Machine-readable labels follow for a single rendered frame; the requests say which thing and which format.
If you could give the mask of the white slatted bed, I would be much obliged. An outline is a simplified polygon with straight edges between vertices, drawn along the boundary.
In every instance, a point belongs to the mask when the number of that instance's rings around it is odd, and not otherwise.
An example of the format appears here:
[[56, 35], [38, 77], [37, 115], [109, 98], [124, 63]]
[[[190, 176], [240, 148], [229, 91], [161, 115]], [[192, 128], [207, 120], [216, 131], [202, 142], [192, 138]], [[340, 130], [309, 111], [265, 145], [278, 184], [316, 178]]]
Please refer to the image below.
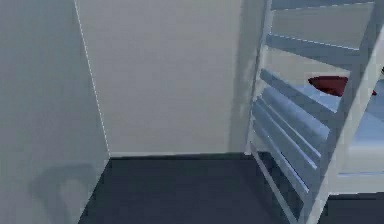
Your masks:
[[[284, 224], [332, 196], [384, 192], [384, 0], [267, 0], [248, 151]], [[348, 78], [344, 94], [308, 83]]]

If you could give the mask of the dark red pillow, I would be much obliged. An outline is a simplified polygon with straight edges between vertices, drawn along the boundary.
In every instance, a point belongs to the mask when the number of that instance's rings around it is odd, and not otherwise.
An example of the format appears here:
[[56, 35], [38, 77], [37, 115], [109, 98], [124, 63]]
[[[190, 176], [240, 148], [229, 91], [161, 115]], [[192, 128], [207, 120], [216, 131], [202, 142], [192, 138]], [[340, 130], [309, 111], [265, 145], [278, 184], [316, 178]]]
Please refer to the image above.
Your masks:
[[309, 78], [308, 83], [323, 93], [342, 97], [348, 78], [344, 76], [317, 76]]

